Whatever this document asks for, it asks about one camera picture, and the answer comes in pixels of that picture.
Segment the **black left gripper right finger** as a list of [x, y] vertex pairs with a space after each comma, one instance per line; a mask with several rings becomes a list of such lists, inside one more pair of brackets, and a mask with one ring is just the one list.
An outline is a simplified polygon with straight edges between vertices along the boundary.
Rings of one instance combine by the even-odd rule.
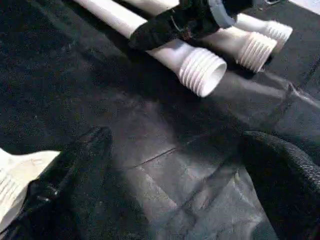
[[242, 160], [281, 240], [320, 238], [320, 167], [307, 153], [259, 131], [242, 135]]

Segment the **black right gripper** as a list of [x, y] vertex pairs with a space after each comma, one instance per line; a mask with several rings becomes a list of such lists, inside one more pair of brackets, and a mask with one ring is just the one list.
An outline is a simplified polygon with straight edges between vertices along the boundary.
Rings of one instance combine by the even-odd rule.
[[180, 0], [140, 25], [130, 35], [129, 46], [150, 51], [175, 39], [200, 39], [232, 27], [237, 15], [253, 5], [253, 0]]

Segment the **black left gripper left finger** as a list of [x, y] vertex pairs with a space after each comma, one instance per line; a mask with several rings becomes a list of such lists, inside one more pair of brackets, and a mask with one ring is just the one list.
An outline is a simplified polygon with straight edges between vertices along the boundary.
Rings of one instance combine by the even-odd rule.
[[67, 145], [23, 191], [0, 224], [2, 240], [77, 240], [67, 197], [85, 164], [102, 160], [112, 142], [107, 126], [91, 128]]

